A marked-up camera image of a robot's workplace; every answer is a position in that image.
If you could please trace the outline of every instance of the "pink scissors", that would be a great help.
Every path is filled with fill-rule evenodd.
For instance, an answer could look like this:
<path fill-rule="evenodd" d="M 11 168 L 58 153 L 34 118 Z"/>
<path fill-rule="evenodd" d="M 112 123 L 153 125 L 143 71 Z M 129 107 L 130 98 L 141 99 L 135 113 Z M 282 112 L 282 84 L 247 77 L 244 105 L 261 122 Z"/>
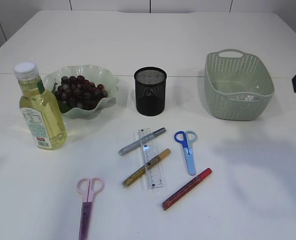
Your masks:
<path fill-rule="evenodd" d="M 99 181 L 101 183 L 101 187 L 99 190 L 94 190 L 95 181 Z M 83 183 L 87 183 L 86 190 L 81 188 Z M 97 193 L 101 192 L 104 188 L 104 181 L 99 177 L 88 178 L 85 177 L 81 179 L 77 184 L 77 192 L 82 195 L 82 208 L 81 208 L 81 219 L 80 219 L 80 229 L 79 229 L 79 240 L 87 240 L 88 232 L 90 226 L 90 219 L 92 213 L 92 205 L 94 202 L 94 198 Z"/>

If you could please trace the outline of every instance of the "red marker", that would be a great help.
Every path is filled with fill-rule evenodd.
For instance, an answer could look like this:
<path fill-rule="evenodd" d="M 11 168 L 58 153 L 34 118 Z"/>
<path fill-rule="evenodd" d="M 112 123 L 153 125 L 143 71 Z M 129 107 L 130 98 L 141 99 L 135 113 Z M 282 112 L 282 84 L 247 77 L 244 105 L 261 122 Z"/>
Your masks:
<path fill-rule="evenodd" d="M 212 170 L 210 168 L 207 168 L 202 173 L 200 173 L 195 178 L 193 178 L 191 181 L 189 181 L 187 184 L 185 184 L 182 188 L 177 190 L 171 197 L 169 197 L 167 200 L 165 200 L 162 203 L 163 210 L 165 211 L 169 207 L 171 207 L 173 204 L 175 204 L 178 200 L 180 200 L 189 191 L 194 189 L 200 182 L 202 182 L 211 173 L 212 173 Z"/>

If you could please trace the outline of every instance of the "ruler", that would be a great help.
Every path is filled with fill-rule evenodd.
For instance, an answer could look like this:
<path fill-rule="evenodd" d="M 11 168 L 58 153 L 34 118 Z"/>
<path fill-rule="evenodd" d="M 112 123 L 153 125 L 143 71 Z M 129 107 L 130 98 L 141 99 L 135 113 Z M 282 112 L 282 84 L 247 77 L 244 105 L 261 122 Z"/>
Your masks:
<path fill-rule="evenodd" d="M 143 156 L 144 165 L 146 167 L 147 186 L 149 189 L 162 188 L 163 181 L 159 164 L 148 170 L 148 161 L 156 156 L 154 140 L 143 143 L 142 138 L 151 133 L 149 128 L 139 129 L 139 139 L 141 142 L 141 151 Z"/>

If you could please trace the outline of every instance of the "cooking oil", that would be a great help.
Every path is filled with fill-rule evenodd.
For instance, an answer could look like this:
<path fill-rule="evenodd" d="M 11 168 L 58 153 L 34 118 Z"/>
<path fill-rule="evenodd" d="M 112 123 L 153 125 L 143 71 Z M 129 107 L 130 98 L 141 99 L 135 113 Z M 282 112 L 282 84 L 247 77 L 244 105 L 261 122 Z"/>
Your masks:
<path fill-rule="evenodd" d="M 14 67 L 22 91 L 19 108 L 37 147 L 60 148 L 67 133 L 55 96 L 43 86 L 35 63 L 25 61 Z"/>

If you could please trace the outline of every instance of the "green plastic basket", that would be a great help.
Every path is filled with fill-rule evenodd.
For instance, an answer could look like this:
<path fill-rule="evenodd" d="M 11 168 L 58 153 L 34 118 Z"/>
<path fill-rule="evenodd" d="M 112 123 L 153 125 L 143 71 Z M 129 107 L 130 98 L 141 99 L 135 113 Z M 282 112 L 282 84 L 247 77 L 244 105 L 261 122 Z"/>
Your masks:
<path fill-rule="evenodd" d="M 226 56 L 235 53 L 240 56 Z M 274 94 L 273 82 L 262 61 L 235 49 L 208 54 L 204 85 L 211 114 L 226 120 L 256 119 Z"/>

